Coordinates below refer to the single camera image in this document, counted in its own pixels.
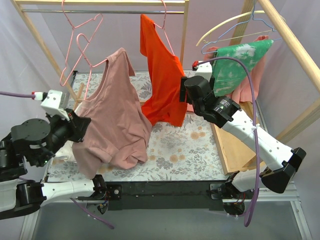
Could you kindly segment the orange t-shirt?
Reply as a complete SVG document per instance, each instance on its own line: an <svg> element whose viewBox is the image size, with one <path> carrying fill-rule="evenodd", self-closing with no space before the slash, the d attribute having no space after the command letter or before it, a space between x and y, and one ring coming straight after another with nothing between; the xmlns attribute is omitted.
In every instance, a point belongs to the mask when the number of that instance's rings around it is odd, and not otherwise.
<svg viewBox="0 0 320 240"><path fill-rule="evenodd" d="M141 107L143 114L152 125L167 122L182 126L187 112L187 103L180 101L184 71L179 58L160 39L154 21L145 14L140 16L140 53L147 58L152 87L151 97Z"/></svg>

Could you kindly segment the dusty pink graphic t-shirt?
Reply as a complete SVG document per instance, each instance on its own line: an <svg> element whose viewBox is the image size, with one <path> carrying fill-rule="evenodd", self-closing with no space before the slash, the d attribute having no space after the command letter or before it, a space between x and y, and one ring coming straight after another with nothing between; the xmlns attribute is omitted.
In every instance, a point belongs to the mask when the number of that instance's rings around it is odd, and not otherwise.
<svg viewBox="0 0 320 240"><path fill-rule="evenodd" d="M77 115L91 119L83 142L72 152L80 173L92 179L103 164L131 169L148 160L152 124L142 112L130 77L135 76L124 48L108 56L101 82L83 100Z"/></svg>

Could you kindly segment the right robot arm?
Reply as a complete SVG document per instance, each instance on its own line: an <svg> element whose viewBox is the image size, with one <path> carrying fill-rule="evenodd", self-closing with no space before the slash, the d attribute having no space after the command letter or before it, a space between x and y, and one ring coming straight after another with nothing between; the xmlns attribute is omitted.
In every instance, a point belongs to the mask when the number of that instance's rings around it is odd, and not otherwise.
<svg viewBox="0 0 320 240"><path fill-rule="evenodd" d="M237 199L259 186L284 193L306 157L302 148L292 149L281 143L253 123L239 104L225 96L216 97L209 81L202 76L181 78L179 100L191 104L197 116L236 137L266 164L265 169L232 174L226 182L230 198Z"/></svg>

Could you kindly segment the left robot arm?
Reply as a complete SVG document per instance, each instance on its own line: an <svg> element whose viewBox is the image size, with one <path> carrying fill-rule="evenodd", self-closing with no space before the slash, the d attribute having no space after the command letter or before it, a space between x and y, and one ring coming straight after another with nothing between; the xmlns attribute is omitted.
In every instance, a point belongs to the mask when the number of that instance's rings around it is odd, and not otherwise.
<svg viewBox="0 0 320 240"><path fill-rule="evenodd" d="M59 115L28 119L11 128L0 141L0 218L22 217L60 198L101 200L107 187L103 177L88 180L45 183L23 177L28 173L26 163L42 168L53 159L67 141L81 143L91 123L66 110L67 119Z"/></svg>

